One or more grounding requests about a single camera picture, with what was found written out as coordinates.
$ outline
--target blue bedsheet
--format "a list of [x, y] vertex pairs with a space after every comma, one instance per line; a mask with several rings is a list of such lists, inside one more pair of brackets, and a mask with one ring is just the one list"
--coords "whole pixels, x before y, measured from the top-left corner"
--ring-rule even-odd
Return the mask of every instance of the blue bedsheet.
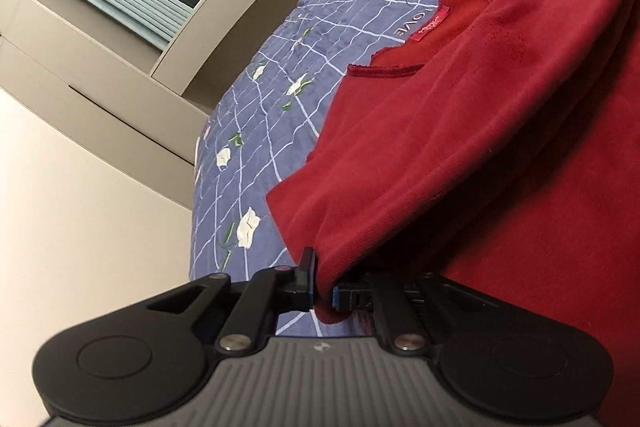
[[[431, 16], [438, 0], [300, 0], [226, 92], [198, 140], [190, 277], [246, 280], [294, 264], [265, 202], [304, 162], [349, 63], [368, 64]], [[314, 314], [281, 317], [278, 333], [358, 333]]]

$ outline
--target white logo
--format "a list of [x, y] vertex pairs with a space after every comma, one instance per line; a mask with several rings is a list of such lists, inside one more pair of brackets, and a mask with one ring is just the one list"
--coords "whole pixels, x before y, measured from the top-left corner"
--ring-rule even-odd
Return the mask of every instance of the white logo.
[[327, 349], [331, 349], [331, 344], [327, 344], [326, 342], [320, 342], [314, 344], [314, 349], [316, 351], [320, 351], [320, 353], [324, 353]]

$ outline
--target white flower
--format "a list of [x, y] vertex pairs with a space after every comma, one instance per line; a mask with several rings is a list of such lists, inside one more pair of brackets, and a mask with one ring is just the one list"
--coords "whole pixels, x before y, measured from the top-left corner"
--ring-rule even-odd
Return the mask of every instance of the white flower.
[[291, 96], [292, 94], [294, 94], [297, 90], [300, 89], [300, 87], [302, 86], [302, 82], [305, 81], [305, 77], [306, 77], [306, 73], [303, 74], [299, 79], [297, 79], [293, 84], [291, 84], [289, 86], [289, 89], [287, 89], [286, 95], [287, 96]]
[[218, 167], [226, 167], [226, 164], [229, 163], [231, 159], [231, 149], [229, 147], [225, 147], [218, 154], [216, 154], [216, 165]]
[[251, 248], [254, 242], [254, 232], [260, 224], [260, 218], [255, 215], [254, 210], [249, 207], [246, 214], [240, 219], [236, 236], [238, 237], [238, 247]]
[[253, 80], [258, 80], [258, 77], [262, 74], [263, 71], [264, 71], [264, 66], [258, 66], [258, 69], [255, 70], [254, 76], [252, 76], [251, 78]]

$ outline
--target red fabric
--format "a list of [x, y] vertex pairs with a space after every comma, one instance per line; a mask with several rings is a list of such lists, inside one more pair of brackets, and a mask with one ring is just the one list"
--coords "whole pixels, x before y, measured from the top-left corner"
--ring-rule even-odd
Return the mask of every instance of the red fabric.
[[294, 258], [316, 248], [324, 302], [354, 264], [408, 278], [439, 263], [588, 331], [614, 359], [600, 418], [634, 426], [640, 1], [478, 3], [412, 43], [424, 46], [350, 68], [271, 213]]

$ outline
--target bed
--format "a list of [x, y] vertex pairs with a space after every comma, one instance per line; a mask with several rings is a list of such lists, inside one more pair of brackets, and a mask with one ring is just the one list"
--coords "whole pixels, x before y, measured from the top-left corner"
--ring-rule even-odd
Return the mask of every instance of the bed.
[[[304, 162], [349, 63], [396, 46], [438, 0], [299, 0], [212, 113], [196, 153], [190, 278], [225, 271], [247, 280], [294, 264], [265, 195]], [[313, 313], [280, 318], [277, 334], [362, 333], [357, 317], [324, 325]]]

